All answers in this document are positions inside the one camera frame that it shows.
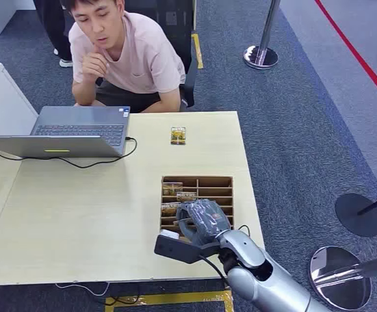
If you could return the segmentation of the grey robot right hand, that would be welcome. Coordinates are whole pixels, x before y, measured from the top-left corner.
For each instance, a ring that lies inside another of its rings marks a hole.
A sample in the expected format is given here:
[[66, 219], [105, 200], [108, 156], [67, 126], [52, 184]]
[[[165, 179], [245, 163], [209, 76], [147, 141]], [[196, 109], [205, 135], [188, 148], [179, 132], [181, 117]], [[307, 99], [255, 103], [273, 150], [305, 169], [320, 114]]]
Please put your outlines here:
[[181, 203], [176, 209], [176, 218], [181, 232], [197, 246], [214, 242], [221, 233], [230, 229], [223, 210], [209, 199]]

